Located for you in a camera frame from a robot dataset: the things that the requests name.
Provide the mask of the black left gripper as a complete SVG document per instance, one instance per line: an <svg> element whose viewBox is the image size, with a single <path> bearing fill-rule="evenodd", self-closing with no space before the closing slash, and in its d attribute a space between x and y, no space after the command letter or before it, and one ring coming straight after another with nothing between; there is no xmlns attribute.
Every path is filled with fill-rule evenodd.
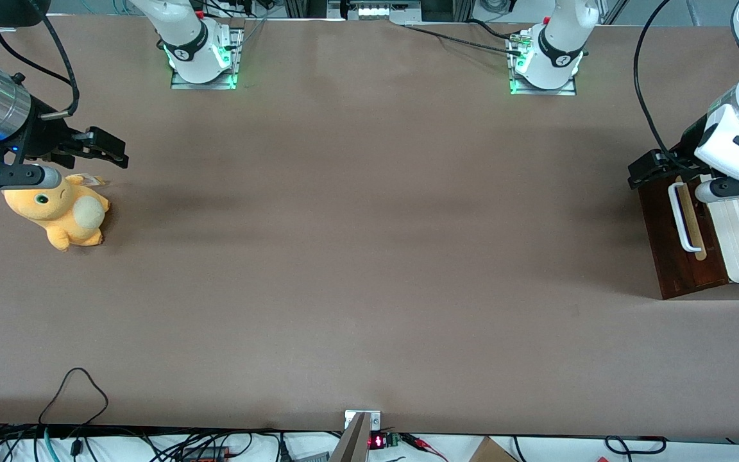
<svg viewBox="0 0 739 462"><path fill-rule="evenodd" d="M683 132L681 139L670 149L670 158L662 150L653 149L638 158L638 166L628 166L628 186L631 190L655 180L679 175L681 171L710 173L711 168L695 154L706 131L707 119L706 115L700 117Z"/></svg>

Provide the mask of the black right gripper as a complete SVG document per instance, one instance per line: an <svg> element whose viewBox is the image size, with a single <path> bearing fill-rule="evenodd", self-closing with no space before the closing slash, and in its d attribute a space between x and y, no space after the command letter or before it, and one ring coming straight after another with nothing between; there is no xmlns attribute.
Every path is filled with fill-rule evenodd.
<svg viewBox="0 0 739 462"><path fill-rule="evenodd" d="M70 128L60 119L45 121L40 116L53 109L36 97L30 98L26 122L11 137L0 141L0 152L12 152L17 163L24 160L44 160L74 169L76 160L103 160L120 169L127 169L126 143L101 128L87 128L84 132Z"/></svg>

